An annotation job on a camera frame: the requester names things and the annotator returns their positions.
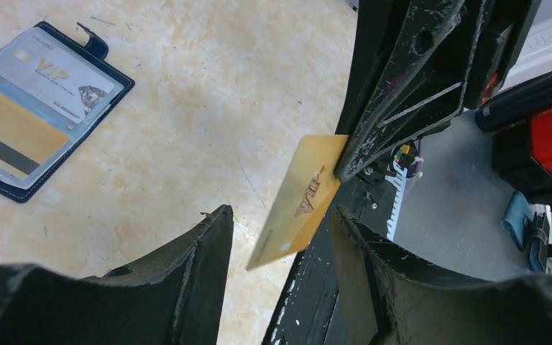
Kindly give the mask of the navy blue card holder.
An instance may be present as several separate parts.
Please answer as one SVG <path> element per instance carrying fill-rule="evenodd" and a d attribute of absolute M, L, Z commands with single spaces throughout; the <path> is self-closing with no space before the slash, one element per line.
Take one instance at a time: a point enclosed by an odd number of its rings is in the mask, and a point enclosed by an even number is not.
<path fill-rule="evenodd" d="M 81 45 L 48 22 L 38 22 L 31 28 L 35 27 L 44 30 L 74 53 L 80 55 L 90 66 L 113 78 L 123 86 L 123 89 L 96 115 L 86 118 L 79 124 L 75 124 L 0 76 L 0 93 L 2 95 L 68 136 L 68 143 L 53 158 L 49 159 L 47 163 L 35 170 L 30 177 L 20 180 L 12 176 L 7 178 L 0 174 L 0 194 L 17 203 L 27 202 L 42 187 L 64 161 L 92 134 L 95 128 L 111 112 L 113 107 L 133 89 L 135 84 L 132 78 L 106 62 L 109 46 L 96 33 L 88 31 L 88 42 Z"/>

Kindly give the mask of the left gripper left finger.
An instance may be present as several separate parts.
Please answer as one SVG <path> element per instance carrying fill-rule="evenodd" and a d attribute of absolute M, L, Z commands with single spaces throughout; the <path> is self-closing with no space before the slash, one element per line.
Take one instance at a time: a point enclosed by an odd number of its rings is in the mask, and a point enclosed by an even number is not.
<path fill-rule="evenodd" d="M 222 205 L 102 277 L 0 264 L 0 344 L 215 344 L 233 230 Z"/>

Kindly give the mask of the gold VIP card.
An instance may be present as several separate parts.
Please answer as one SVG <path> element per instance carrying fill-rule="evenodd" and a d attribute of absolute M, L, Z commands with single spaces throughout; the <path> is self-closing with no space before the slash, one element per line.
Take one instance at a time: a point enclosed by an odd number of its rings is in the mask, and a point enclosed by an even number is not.
<path fill-rule="evenodd" d="M 341 185 L 335 168 L 348 138 L 332 134 L 301 139 L 246 270 L 308 247 Z"/>

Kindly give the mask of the gold credit card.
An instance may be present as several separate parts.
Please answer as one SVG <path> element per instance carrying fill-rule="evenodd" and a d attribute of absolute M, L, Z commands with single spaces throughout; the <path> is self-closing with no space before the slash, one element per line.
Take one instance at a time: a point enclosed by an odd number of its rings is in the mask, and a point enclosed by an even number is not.
<path fill-rule="evenodd" d="M 53 158 L 68 136 L 0 93 L 0 174 L 24 180 Z"/>

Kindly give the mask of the red black power tool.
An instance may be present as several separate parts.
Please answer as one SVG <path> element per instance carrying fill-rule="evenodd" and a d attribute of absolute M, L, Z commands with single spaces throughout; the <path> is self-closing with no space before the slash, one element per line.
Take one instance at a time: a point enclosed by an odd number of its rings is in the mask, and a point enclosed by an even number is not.
<path fill-rule="evenodd" d="M 552 208 L 552 72 L 482 105 L 479 129 L 493 135 L 492 169 L 529 203 Z"/>

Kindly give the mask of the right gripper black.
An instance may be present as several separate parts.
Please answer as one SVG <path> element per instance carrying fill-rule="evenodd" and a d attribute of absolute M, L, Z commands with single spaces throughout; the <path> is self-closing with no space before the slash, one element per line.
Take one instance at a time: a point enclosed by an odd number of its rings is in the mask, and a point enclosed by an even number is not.
<path fill-rule="evenodd" d="M 498 90 L 537 1 L 360 1 L 336 167 L 351 180 L 399 139 L 445 129 Z"/>

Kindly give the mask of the silver VIP card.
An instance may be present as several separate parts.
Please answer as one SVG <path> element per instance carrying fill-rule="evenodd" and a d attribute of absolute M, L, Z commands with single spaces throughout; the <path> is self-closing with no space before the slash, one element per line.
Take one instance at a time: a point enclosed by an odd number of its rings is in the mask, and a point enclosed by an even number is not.
<path fill-rule="evenodd" d="M 75 124 L 96 115 L 123 89 L 36 27 L 0 50 L 0 76 Z"/>

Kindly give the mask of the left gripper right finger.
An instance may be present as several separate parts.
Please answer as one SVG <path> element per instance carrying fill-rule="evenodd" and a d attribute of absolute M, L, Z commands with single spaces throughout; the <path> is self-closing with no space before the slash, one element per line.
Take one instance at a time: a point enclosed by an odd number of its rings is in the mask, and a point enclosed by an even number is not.
<path fill-rule="evenodd" d="M 552 275 L 490 282 L 433 264 L 332 209 L 350 344 L 552 344 Z"/>

